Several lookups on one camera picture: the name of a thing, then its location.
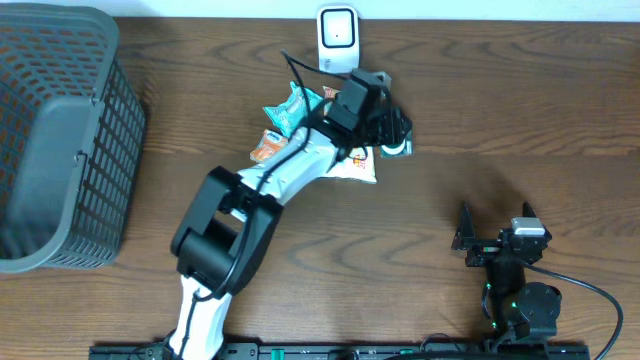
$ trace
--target white plastic device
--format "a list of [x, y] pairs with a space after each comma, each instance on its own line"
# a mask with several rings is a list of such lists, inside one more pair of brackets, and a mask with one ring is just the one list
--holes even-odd
[[360, 63], [358, 13], [347, 5], [318, 11], [318, 65], [320, 70], [344, 74]]

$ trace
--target orange package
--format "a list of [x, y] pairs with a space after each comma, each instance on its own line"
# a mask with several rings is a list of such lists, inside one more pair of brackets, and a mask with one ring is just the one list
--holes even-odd
[[265, 130], [262, 139], [256, 149], [250, 154], [251, 160], [257, 163], [263, 163], [268, 158], [275, 155], [283, 147], [287, 146], [289, 140], [275, 131]]

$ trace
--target plastic basket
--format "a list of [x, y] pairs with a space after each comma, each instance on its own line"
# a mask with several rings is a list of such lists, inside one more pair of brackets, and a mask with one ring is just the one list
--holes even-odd
[[116, 257], [146, 119], [86, 7], [0, 4], [0, 272]]

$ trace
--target wooden plank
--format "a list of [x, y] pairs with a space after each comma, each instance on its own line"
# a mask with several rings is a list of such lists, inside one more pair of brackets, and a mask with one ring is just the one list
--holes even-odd
[[[310, 21], [119, 19], [122, 58], [151, 106], [126, 241], [113, 266], [0, 281], [0, 359], [80, 359], [99, 342], [147, 342], [177, 323], [170, 239], [204, 175], [251, 166], [282, 102], [281, 48], [315, 57]], [[235, 300], [234, 335], [265, 341], [476, 336], [484, 272], [450, 251], [459, 207], [488, 236], [529, 200], [553, 233], [540, 266], [593, 282], [625, 309], [614, 358], [640, 354], [640, 90], [633, 24], [363, 21], [363, 64], [393, 77], [416, 155], [376, 158], [378, 184], [320, 180], [287, 206]], [[316, 89], [338, 85], [304, 73]], [[563, 293], [559, 339], [596, 354], [615, 311]]]

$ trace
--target wooden table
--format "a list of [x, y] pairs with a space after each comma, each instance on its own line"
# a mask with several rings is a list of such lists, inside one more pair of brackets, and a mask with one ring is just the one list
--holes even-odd
[[[170, 239], [205, 174], [252, 165], [291, 73], [316, 59], [314, 21], [119, 19], [120, 57], [151, 105], [130, 223], [113, 266], [0, 281], [0, 359], [82, 359], [177, 323]], [[364, 68], [393, 77], [416, 154], [376, 158], [377, 185], [322, 180], [287, 209], [234, 300], [228, 334], [264, 341], [419, 341], [477, 336], [485, 274], [450, 251], [461, 202], [495, 235], [529, 200], [554, 235], [539, 266], [616, 296], [611, 358], [640, 357], [640, 28], [632, 24], [362, 21]], [[304, 72], [316, 90], [338, 85]], [[558, 339], [593, 355], [611, 304], [560, 288]]]

